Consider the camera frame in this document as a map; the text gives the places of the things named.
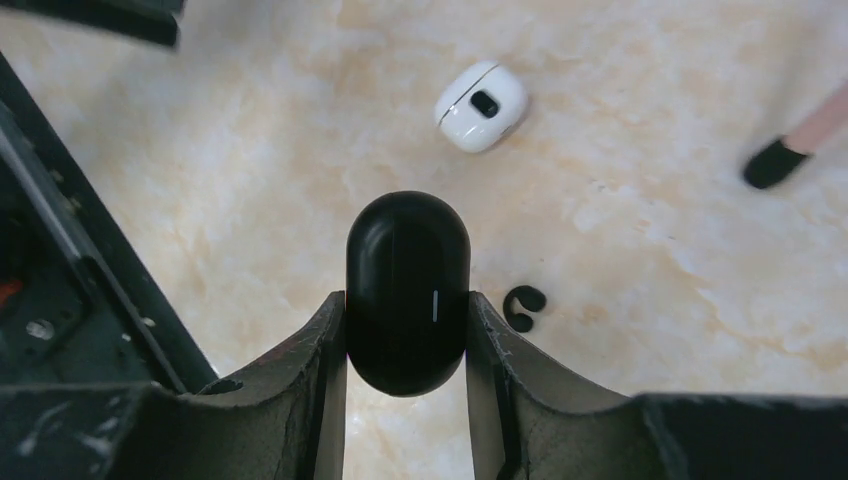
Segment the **black oval case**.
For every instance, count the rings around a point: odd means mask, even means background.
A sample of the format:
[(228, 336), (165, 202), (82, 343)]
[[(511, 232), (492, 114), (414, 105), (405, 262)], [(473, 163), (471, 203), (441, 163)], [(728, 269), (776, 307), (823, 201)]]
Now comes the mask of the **black oval case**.
[(467, 348), (469, 235), (457, 212), (420, 191), (380, 196), (346, 244), (346, 345), (370, 386), (415, 397), (442, 386)]

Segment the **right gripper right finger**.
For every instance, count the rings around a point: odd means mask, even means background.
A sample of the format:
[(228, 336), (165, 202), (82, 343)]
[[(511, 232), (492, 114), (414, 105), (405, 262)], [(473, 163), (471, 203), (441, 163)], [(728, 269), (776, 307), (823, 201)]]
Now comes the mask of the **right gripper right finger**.
[(843, 397), (642, 393), (564, 367), (470, 296), (466, 382), (478, 479), (843, 479)]

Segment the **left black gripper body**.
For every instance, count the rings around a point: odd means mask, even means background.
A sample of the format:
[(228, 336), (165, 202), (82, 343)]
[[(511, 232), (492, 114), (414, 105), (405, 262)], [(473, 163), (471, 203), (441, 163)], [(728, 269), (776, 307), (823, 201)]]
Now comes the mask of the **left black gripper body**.
[(1, 382), (217, 374), (8, 62), (1, 65)]

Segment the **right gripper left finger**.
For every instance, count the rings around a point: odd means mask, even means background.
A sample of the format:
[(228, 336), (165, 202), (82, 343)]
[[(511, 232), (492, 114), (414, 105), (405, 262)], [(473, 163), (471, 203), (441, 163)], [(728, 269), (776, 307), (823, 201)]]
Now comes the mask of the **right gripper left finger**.
[(5, 387), (5, 479), (339, 479), (345, 296), (197, 394), (154, 383)]

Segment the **white earbud charging case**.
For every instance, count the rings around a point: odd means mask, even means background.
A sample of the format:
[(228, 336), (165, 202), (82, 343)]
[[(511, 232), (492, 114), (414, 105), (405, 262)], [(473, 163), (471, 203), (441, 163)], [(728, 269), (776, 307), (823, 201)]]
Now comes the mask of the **white earbud charging case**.
[(497, 144), (525, 116), (529, 94), (518, 77), (496, 61), (466, 69), (443, 91), (434, 123), (457, 148), (480, 153)]

